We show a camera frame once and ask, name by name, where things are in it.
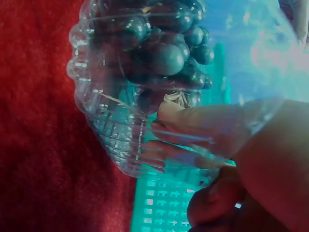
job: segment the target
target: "grape stem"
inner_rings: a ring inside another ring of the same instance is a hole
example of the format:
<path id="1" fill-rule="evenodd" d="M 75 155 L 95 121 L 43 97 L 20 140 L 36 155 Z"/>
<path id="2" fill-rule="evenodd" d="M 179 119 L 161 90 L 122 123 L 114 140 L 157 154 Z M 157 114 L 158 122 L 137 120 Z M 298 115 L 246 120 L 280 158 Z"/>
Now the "grape stem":
<path id="1" fill-rule="evenodd" d="M 187 101 L 187 98 L 182 91 L 177 91 L 176 93 L 172 94 L 166 94 L 163 100 L 165 102 L 175 101 L 175 103 L 181 105 L 184 108 L 191 108 L 190 104 Z"/>
<path id="2" fill-rule="evenodd" d="M 142 11 L 144 13 L 148 13 L 150 12 L 155 6 L 145 6 L 144 8 L 142 8 Z"/>

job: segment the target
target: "bunch of grapes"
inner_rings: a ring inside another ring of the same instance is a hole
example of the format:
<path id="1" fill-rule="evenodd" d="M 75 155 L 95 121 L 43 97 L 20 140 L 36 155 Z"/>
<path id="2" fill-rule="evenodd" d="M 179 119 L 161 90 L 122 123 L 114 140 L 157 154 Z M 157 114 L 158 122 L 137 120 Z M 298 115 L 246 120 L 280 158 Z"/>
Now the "bunch of grapes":
<path id="1" fill-rule="evenodd" d="M 157 87 L 212 87 L 210 77 L 199 69 L 214 60 L 207 46 L 209 32 L 199 26 L 206 13 L 201 1 L 101 0 L 104 17 L 92 21 L 91 47 L 113 50 L 117 57 L 109 68 L 120 65 L 129 82 L 143 86 L 141 110 L 165 93 L 152 90 Z"/>

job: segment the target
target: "red fabric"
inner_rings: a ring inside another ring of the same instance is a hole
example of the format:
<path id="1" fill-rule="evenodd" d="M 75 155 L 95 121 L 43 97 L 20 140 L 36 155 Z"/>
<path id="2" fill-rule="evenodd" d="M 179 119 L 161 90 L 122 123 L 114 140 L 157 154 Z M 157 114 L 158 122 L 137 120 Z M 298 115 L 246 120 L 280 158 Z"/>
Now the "red fabric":
<path id="1" fill-rule="evenodd" d="M 135 180 L 86 124 L 66 75 L 81 0 L 0 1 L 0 231 L 128 232 Z"/>

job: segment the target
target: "plastic clamshell container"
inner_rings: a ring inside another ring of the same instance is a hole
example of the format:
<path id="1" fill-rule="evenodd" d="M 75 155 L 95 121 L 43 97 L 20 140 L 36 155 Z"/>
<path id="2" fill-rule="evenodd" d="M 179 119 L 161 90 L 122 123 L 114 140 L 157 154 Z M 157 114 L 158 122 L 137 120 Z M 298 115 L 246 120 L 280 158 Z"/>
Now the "plastic clamshell container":
<path id="1" fill-rule="evenodd" d="M 113 162 L 133 177 L 207 186 L 273 116 L 294 74 L 296 38 L 266 0 L 88 0 L 79 18 L 67 65 L 76 105 Z M 222 105 L 229 94 L 240 114 L 218 114 L 211 133 L 152 128 L 164 101 Z M 223 146 L 223 138 L 226 152 L 196 145 Z"/>

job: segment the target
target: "grape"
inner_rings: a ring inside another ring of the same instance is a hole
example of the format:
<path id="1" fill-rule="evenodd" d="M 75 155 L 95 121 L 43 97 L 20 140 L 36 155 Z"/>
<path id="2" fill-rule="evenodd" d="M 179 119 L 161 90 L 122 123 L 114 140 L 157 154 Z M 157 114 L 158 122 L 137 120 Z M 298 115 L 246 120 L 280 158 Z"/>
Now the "grape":
<path id="1" fill-rule="evenodd" d="M 160 75 L 174 75 L 184 64 L 181 50 L 172 44 L 158 43 L 151 51 L 151 66 Z"/>
<path id="2" fill-rule="evenodd" d="M 139 85 L 156 86 L 165 81 L 165 77 L 149 72 L 141 65 L 132 64 L 134 67 L 127 72 L 126 78 L 129 82 Z"/>
<path id="3" fill-rule="evenodd" d="M 211 78 L 208 75 L 206 75 L 205 85 L 203 86 L 203 89 L 210 89 L 212 88 L 212 86 L 213 86 L 213 83 L 212 83 Z"/>
<path id="4" fill-rule="evenodd" d="M 188 88 L 201 89 L 205 85 L 207 76 L 196 65 L 186 62 L 179 73 L 169 76 L 169 80 L 182 83 Z"/>
<path id="5" fill-rule="evenodd" d="M 181 2 L 169 2 L 157 5 L 150 11 L 149 21 L 152 26 L 162 30 L 184 32 L 192 25 L 192 15 L 189 8 Z"/>
<path id="6" fill-rule="evenodd" d="M 177 44 L 184 42 L 184 36 L 182 34 L 166 32 L 162 34 L 161 40 L 162 43 L 165 44 Z"/>
<path id="7" fill-rule="evenodd" d="M 147 41 L 157 42 L 161 39 L 161 36 L 162 36 L 162 30 L 158 27 L 153 27 Z"/>
<path id="8" fill-rule="evenodd" d="M 110 43 L 124 51 L 137 47 L 144 39 L 148 29 L 141 17 L 116 17 L 107 28 Z"/>
<path id="9" fill-rule="evenodd" d="M 185 92 L 184 95 L 190 107 L 200 106 L 201 104 L 201 93 L 200 92 Z"/>
<path id="10" fill-rule="evenodd" d="M 191 56 L 199 63 L 207 65 L 213 62 L 214 52 L 208 46 L 195 47 L 191 51 Z"/>
<path id="11" fill-rule="evenodd" d="M 180 0 L 180 2 L 184 3 L 190 9 L 192 25 L 198 24 L 205 17 L 206 7 L 199 0 Z"/>
<path id="12" fill-rule="evenodd" d="M 187 64 L 192 64 L 192 65 L 197 66 L 197 67 L 199 66 L 198 62 L 194 58 L 192 58 L 192 57 L 189 57 L 189 59 L 187 60 L 186 63 Z"/>
<path id="13" fill-rule="evenodd" d="M 209 41 L 209 31 L 204 27 L 200 27 L 200 28 L 203 31 L 203 39 L 202 39 L 202 42 L 198 46 L 204 45 L 204 44 L 208 43 L 208 41 Z"/>
<path id="14" fill-rule="evenodd" d="M 184 42 L 178 42 L 178 43 L 175 43 L 174 45 L 176 45 L 182 52 L 184 61 L 187 61 L 190 56 L 190 49 L 188 45 Z"/>
<path id="15" fill-rule="evenodd" d="M 159 110 L 160 104 L 163 102 L 165 94 L 172 94 L 173 91 L 166 90 L 144 90 L 138 97 L 139 109 L 145 114 L 153 114 Z"/>
<path id="16" fill-rule="evenodd" d="M 184 39 L 188 46 L 197 46 L 203 40 L 204 33 L 198 26 L 193 26 L 184 33 Z"/>

